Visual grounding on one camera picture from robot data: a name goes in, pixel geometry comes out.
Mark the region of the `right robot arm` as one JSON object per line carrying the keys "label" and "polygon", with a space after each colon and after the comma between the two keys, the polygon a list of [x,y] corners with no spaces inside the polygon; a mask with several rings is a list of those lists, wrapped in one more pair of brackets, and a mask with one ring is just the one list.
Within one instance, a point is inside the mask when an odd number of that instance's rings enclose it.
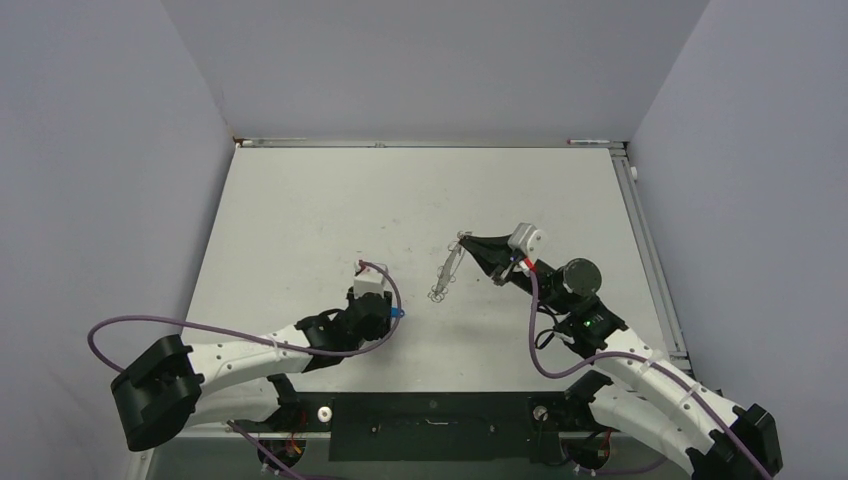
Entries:
{"label": "right robot arm", "polygon": [[595,263],[574,258],[554,268],[539,257],[544,240],[541,230],[521,224],[509,235],[463,235],[457,244],[495,285],[527,292],[533,315],[561,316],[553,332],[580,362],[552,372],[541,365],[536,347],[530,356],[549,379],[587,370],[564,403],[567,419],[579,428],[597,423],[622,432],[693,479],[774,478],[783,468],[774,417],[686,375],[602,302]]}

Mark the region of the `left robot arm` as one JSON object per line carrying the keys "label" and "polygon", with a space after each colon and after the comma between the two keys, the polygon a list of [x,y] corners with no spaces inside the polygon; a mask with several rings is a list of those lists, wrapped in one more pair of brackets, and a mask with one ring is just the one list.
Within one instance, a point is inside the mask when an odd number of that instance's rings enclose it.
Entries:
{"label": "left robot arm", "polygon": [[330,368],[383,344],[397,325],[393,293],[349,290],[343,309],[308,316],[266,335],[218,328],[227,341],[155,340],[117,370],[110,391],[129,450],[158,447],[195,425],[246,420],[274,430],[296,421],[293,374]]}

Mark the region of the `metal keyring plate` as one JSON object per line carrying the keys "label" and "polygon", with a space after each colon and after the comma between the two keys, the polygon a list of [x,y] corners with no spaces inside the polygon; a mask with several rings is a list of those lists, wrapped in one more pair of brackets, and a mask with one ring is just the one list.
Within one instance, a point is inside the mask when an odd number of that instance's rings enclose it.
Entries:
{"label": "metal keyring plate", "polygon": [[456,280],[456,271],[465,256],[465,249],[460,242],[471,235],[471,231],[459,231],[456,238],[448,245],[448,255],[443,264],[437,269],[436,281],[428,293],[428,298],[432,302],[440,303],[447,296],[449,286]]}

